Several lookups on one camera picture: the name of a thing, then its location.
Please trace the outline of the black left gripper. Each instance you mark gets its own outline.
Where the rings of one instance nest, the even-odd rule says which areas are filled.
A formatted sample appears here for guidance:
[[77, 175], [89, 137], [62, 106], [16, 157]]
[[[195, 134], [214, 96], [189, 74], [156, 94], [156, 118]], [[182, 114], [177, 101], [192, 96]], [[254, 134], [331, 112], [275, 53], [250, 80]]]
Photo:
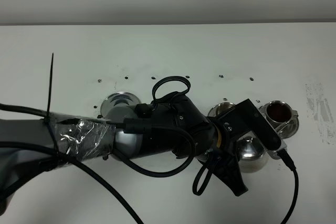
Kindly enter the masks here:
[[241, 176], [236, 146], [229, 142], [229, 132], [218, 119], [206, 117], [183, 93], [174, 91], [170, 98], [170, 122], [173, 126], [187, 132], [194, 141], [194, 157], [204, 160], [205, 152], [212, 149], [214, 157], [211, 171], [235, 196], [248, 191]]

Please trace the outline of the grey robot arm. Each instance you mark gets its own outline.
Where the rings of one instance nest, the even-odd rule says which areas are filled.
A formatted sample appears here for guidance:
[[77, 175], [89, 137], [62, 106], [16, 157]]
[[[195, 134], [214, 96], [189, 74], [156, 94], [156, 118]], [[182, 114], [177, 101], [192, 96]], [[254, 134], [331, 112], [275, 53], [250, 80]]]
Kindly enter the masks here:
[[33, 120], [1, 121], [1, 203], [43, 172], [113, 155], [133, 170], [171, 177], [193, 159], [202, 163], [192, 191], [201, 195], [212, 176], [239, 196], [247, 191], [238, 165], [236, 141], [251, 130], [253, 105], [245, 100], [215, 117], [204, 116], [184, 94], [170, 93], [150, 104], [114, 107], [86, 118], [2, 104]]

